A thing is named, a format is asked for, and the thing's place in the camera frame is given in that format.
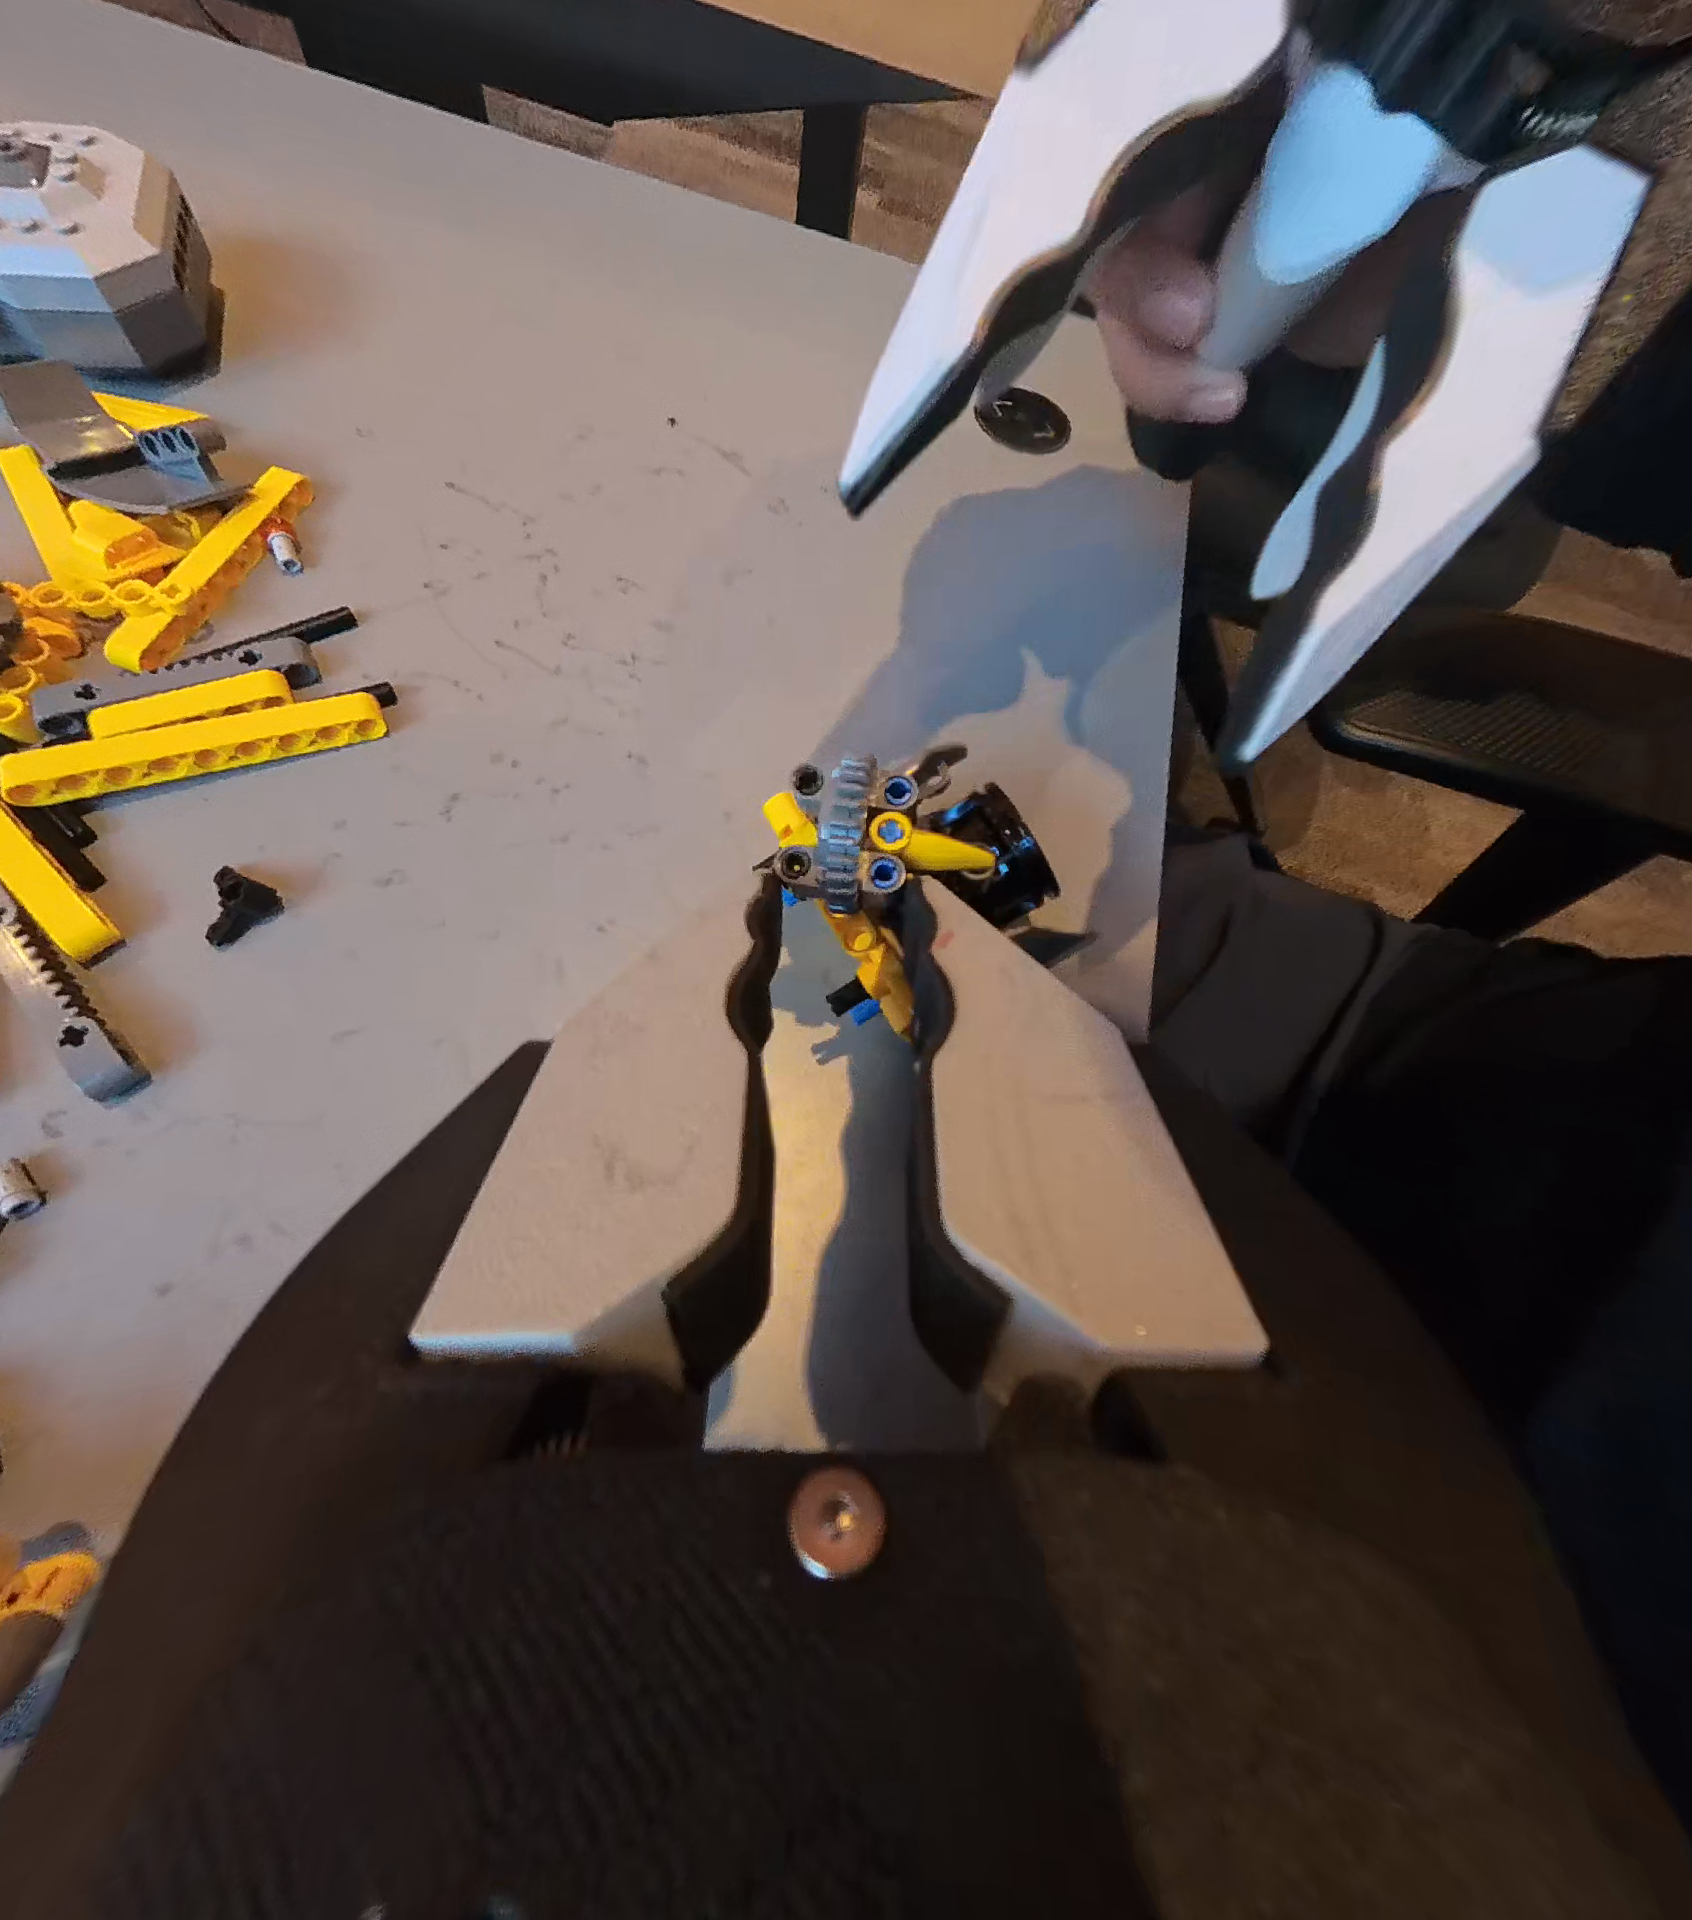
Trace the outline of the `black office chair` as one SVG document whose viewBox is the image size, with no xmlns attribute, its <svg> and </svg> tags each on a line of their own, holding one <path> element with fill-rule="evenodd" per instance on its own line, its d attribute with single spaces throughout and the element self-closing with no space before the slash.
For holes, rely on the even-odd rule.
<svg viewBox="0 0 1692 1920">
<path fill-rule="evenodd" d="M 1692 656 L 1414 614 L 1249 773 L 1277 871 L 1402 922 L 1692 952 Z"/>
</svg>

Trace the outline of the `grey gear brick assembly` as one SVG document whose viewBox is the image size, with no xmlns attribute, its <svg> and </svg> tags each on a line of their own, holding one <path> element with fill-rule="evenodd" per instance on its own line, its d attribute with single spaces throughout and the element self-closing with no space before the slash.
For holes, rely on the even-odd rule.
<svg viewBox="0 0 1692 1920">
<path fill-rule="evenodd" d="M 944 740 L 893 768 L 875 755 L 793 768 L 786 790 L 766 801 L 773 850 L 754 871 L 786 900 L 877 922 L 919 875 L 996 881 L 991 839 L 958 839 L 929 814 L 963 756 L 966 746 Z"/>
</svg>

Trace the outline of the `grey brick motor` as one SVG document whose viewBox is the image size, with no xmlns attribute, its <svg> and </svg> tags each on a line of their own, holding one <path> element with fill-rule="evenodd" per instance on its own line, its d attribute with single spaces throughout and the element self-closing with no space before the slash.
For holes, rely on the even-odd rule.
<svg viewBox="0 0 1692 1920">
<path fill-rule="evenodd" d="M 178 375 L 221 349 L 224 303 L 187 192 L 137 144 L 0 121 L 0 365 Z"/>
</svg>

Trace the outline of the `cluster of long yellow beams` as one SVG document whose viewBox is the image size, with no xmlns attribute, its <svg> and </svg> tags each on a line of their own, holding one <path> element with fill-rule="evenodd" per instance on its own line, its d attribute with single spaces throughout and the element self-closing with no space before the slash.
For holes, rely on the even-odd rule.
<svg viewBox="0 0 1692 1920">
<path fill-rule="evenodd" d="M 187 641 L 210 636 L 268 555 L 262 527 L 299 527 L 313 486 L 278 466 L 233 504 L 128 518 L 54 490 L 27 442 L 0 446 L 0 479 L 43 561 L 34 584 L 0 577 L 22 616 L 15 663 L 0 672 L 0 883 L 83 981 L 125 947 L 101 903 L 96 801 L 381 740 L 396 694 L 288 691 L 278 672 L 255 672 L 106 707 L 88 737 L 43 740 L 35 691 L 93 663 L 150 672 L 193 656 Z"/>
</svg>

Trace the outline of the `tan desk with black frame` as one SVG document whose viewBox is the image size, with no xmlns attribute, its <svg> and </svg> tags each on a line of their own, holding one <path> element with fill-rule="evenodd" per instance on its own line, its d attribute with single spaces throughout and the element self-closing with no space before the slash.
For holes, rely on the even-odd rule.
<svg viewBox="0 0 1692 1920">
<path fill-rule="evenodd" d="M 848 236 L 877 106 L 990 100 L 1038 2 L 262 2 L 317 70 L 483 114 L 488 85 L 587 121 L 799 111 L 803 227 Z"/>
</svg>

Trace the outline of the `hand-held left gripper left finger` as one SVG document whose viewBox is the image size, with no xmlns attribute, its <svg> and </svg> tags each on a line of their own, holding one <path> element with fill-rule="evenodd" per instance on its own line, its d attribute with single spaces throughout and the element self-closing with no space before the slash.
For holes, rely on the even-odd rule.
<svg viewBox="0 0 1692 1920">
<path fill-rule="evenodd" d="M 565 1021 L 412 1322 L 426 1362 L 709 1386 L 770 1303 L 783 896 L 744 872 Z"/>
</svg>

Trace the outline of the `grey curved panel brick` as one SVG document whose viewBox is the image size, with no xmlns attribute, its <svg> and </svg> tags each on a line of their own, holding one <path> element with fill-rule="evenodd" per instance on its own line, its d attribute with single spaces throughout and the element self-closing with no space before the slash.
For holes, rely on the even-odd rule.
<svg viewBox="0 0 1692 1920">
<path fill-rule="evenodd" d="M 216 469 L 219 420 L 187 409 L 96 394 L 68 363 L 0 365 L 0 409 L 54 490 L 128 518 L 233 504 L 244 481 Z"/>
</svg>

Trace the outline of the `person's legs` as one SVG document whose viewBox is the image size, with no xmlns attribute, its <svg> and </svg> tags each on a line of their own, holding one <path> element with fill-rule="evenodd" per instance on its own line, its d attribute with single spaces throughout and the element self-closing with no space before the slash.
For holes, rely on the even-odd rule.
<svg viewBox="0 0 1692 1920">
<path fill-rule="evenodd" d="M 1149 1047 L 1386 1271 L 1519 1459 L 1692 1833 L 1692 958 L 1493 945 L 1169 827 Z"/>
</svg>

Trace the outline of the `small black connector brick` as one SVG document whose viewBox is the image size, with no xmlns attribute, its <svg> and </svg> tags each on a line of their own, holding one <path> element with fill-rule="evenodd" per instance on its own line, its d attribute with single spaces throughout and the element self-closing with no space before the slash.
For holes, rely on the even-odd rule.
<svg viewBox="0 0 1692 1920">
<path fill-rule="evenodd" d="M 273 926 L 287 913 L 287 900 L 268 881 L 242 872 L 237 866 L 219 866 L 216 875 L 216 917 L 205 928 L 205 942 L 216 950 L 227 950 L 262 926 Z"/>
</svg>

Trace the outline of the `person's right hand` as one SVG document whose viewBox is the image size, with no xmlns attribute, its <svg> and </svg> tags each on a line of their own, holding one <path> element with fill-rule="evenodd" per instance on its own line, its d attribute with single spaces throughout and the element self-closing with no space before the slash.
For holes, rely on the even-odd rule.
<svg viewBox="0 0 1692 1920">
<path fill-rule="evenodd" d="M 1107 373 L 1143 420 L 1226 424 L 1247 399 L 1243 373 L 1201 363 L 1198 349 L 1213 324 L 1211 227 L 1223 199 L 1195 187 L 1149 210 L 1104 251 L 1088 275 Z M 1291 326 L 1285 347 L 1309 365 L 1360 365 L 1391 310 L 1401 280 L 1402 230 L 1391 230 L 1354 258 L 1318 307 Z"/>
</svg>

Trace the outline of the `grey toothed rack beam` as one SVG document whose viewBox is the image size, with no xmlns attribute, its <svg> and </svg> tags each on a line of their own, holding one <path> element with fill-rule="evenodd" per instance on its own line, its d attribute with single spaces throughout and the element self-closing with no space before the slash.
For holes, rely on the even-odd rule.
<svg viewBox="0 0 1692 1920">
<path fill-rule="evenodd" d="M 53 1057 L 96 1103 L 117 1103 L 150 1085 L 137 1049 L 101 1015 L 72 960 L 46 938 L 0 883 L 0 978 L 43 1034 Z"/>
<path fill-rule="evenodd" d="M 278 672 L 288 691 L 304 691 L 321 679 L 316 645 L 355 631 L 358 627 L 360 616 L 351 606 L 339 606 L 242 641 L 210 645 L 150 672 L 93 663 L 72 679 L 54 679 L 35 691 L 30 697 L 30 713 L 43 740 L 74 740 L 90 735 L 90 716 L 106 707 L 227 684 L 255 672 Z"/>
</svg>

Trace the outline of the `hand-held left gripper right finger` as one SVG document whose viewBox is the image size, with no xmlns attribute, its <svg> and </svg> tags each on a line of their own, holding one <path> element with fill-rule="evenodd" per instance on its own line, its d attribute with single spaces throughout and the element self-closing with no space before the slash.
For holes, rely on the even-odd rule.
<svg viewBox="0 0 1692 1920">
<path fill-rule="evenodd" d="M 1269 1332 L 1117 1025 L 907 888 L 909 1313 L 955 1386 L 1254 1371 Z"/>
</svg>

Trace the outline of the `small yellow grey brick assembly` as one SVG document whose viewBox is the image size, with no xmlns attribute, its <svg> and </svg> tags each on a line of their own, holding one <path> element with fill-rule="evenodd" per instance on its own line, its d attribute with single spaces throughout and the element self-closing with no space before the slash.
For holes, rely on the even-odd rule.
<svg viewBox="0 0 1692 1920">
<path fill-rule="evenodd" d="M 1020 930 L 1038 907 L 1061 896 L 1061 881 L 1049 871 L 1049 856 L 1040 847 L 1038 834 L 1027 827 L 1020 808 L 1007 799 L 1007 793 L 1000 782 L 983 782 L 961 799 L 952 797 L 952 786 L 941 799 L 929 801 L 933 821 L 946 826 L 958 839 L 991 839 L 1002 850 L 1002 871 L 996 881 L 919 881 L 941 881 L 985 926 L 1002 930 Z M 830 994 L 830 1012 L 848 1025 L 866 1025 L 880 1019 L 898 1037 L 909 1037 L 912 988 L 907 981 L 907 947 L 898 930 L 902 896 L 880 922 L 866 915 L 830 915 L 819 903 L 813 906 L 819 907 L 837 947 L 844 950 L 844 960 L 850 962 L 848 981 Z"/>
</svg>

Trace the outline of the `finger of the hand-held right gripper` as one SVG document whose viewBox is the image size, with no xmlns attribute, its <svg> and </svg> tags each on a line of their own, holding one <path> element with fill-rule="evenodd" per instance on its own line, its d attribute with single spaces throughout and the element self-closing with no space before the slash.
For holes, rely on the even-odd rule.
<svg viewBox="0 0 1692 1920">
<path fill-rule="evenodd" d="M 1294 2 L 1043 2 L 869 375 L 848 515 L 1031 368 L 1123 227 L 1189 190 L 1226 206 L 1291 43 Z"/>
<path fill-rule="evenodd" d="M 1249 768 L 1409 611 L 1532 473 L 1554 394 L 1651 195 L 1593 144 L 1477 190 L 1401 280 L 1312 473 L 1271 522 L 1259 639 L 1213 755 Z"/>
</svg>

